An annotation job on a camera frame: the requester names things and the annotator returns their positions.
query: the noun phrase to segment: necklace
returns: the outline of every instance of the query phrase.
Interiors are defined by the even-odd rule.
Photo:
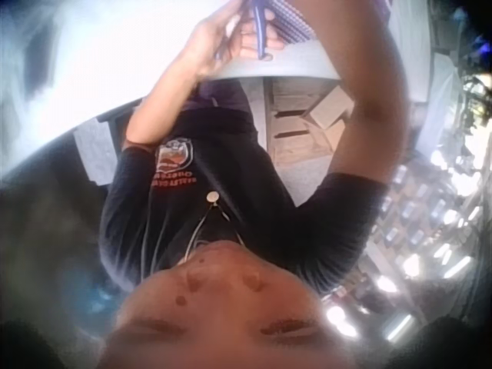
[[[210,204],[210,206],[208,207],[207,212],[205,213],[204,217],[200,220],[200,222],[198,223],[197,227],[194,229],[193,234],[191,235],[191,239],[188,242],[188,246],[186,247],[186,253],[184,254],[184,262],[188,261],[188,259],[190,257],[190,253],[196,248],[195,241],[196,241],[196,237],[198,235],[198,232],[201,230],[201,227],[203,226],[203,224],[207,220],[207,216],[210,214],[210,211],[213,208],[218,208],[221,211],[222,217],[226,221],[228,221],[229,223],[231,223],[231,219],[228,217],[227,214],[225,214],[225,212],[222,209],[222,207],[218,204],[219,198],[220,198],[220,195],[216,191],[212,191],[212,192],[209,192],[208,193],[208,195],[207,195],[207,202]],[[241,244],[241,246],[242,247],[245,247],[244,246],[244,242],[243,242],[241,236],[239,235],[239,233],[237,233],[237,232],[235,232],[235,233],[236,233],[236,236],[238,236],[238,240],[239,240],[239,243]]]

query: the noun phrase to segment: cardboard box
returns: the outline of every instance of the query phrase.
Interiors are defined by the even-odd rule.
[[[317,101],[313,108],[306,111],[302,118],[321,129],[328,129],[344,115],[351,115],[353,110],[354,102],[342,87],[337,86],[325,98]]]

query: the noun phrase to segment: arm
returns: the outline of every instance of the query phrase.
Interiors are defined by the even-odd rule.
[[[256,58],[257,36],[252,20],[242,16],[242,5],[243,0],[230,0],[197,25],[184,50],[131,117],[125,147],[138,146],[153,152],[171,132],[183,104],[199,81],[216,73],[233,58]],[[226,37],[226,28],[229,24],[239,23],[241,17],[243,22],[234,28],[227,48],[220,58],[216,58]],[[273,17],[273,13],[266,12],[267,20]],[[270,25],[268,31],[268,47],[282,49],[284,44]]]
[[[289,0],[317,32],[355,100],[330,172],[388,183],[407,138],[402,63],[369,0]]]

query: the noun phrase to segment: skin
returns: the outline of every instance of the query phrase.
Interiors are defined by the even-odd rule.
[[[139,327],[142,321],[167,322],[184,333],[167,339],[170,334],[154,327]],[[102,363],[119,368],[133,368],[133,363],[146,368],[159,363],[166,368],[352,367],[331,329],[318,296],[298,278],[239,244],[219,241],[135,290],[120,310]],[[125,350],[122,342],[138,333],[151,334],[159,343]]]
[[[407,91],[391,37],[369,2],[289,1],[317,32],[355,101],[330,171],[388,183],[407,137]],[[238,16],[217,60],[226,24]],[[205,19],[131,118],[126,147],[155,152],[196,84],[233,58],[256,58],[255,39],[241,0]],[[272,27],[268,45],[284,47]],[[318,296],[297,277],[220,241],[131,294],[100,367],[353,367],[337,337]]]

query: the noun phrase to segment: shirt logo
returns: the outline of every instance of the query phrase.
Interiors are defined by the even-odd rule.
[[[174,173],[193,162],[193,144],[187,138],[177,138],[159,148],[157,173]]]

